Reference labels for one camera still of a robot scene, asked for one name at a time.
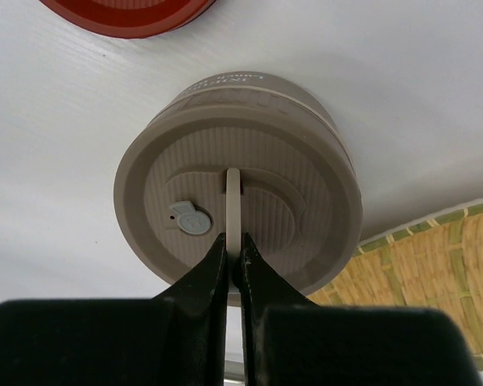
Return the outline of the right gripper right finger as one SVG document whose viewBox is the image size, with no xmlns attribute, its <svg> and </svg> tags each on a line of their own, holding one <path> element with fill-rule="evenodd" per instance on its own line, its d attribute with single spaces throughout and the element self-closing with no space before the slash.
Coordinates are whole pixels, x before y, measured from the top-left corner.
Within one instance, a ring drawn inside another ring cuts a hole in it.
<svg viewBox="0 0 483 386">
<path fill-rule="evenodd" d="M 480 385 L 456 324 L 430 308 L 319 306 L 241 239 L 241 293 L 248 385 Z"/>
</svg>

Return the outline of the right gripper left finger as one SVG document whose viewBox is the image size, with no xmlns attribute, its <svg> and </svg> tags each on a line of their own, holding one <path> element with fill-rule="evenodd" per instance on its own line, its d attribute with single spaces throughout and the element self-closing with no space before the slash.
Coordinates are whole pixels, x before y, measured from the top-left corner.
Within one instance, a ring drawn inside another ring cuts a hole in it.
<svg viewBox="0 0 483 386">
<path fill-rule="evenodd" d="M 228 264 L 219 235 L 154 298 L 0 304 L 0 385 L 221 385 Z"/>
</svg>

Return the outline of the brown round lid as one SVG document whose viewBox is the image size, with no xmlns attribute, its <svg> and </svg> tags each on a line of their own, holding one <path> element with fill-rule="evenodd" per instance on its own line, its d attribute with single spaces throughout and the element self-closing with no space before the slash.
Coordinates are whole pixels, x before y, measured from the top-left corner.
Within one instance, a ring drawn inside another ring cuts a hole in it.
<svg viewBox="0 0 483 386">
<path fill-rule="evenodd" d="M 114 209 L 127 243 L 175 283 L 218 235 L 248 234 L 302 294 L 330 282 L 360 237 L 361 193 L 338 130 L 310 94 L 254 86 L 180 95 L 125 152 Z"/>
</svg>

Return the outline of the red round lid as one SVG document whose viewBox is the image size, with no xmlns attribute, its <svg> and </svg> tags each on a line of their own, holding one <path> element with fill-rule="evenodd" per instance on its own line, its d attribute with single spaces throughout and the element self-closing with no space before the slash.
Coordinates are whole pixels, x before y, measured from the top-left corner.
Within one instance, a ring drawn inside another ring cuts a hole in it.
<svg viewBox="0 0 483 386">
<path fill-rule="evenodd" d="M 215 0 L 42 0 L 41 3 L 87 31 L 119 39 L 144 39 L 181 28 L 201 16 Z"/>
</svg>

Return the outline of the woven bamboo tray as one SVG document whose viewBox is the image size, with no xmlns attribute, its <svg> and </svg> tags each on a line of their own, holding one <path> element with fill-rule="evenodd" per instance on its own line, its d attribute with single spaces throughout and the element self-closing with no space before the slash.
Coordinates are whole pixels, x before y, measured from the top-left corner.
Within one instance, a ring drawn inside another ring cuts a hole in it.
<svg viewBox="0 0 483 386">
<path fill-rule="evenodd" d="M 443 311 L 483 371 L 483 199 L 389 231 L 357 247 L 322 306 L 410 306 Z"/>
</svg>

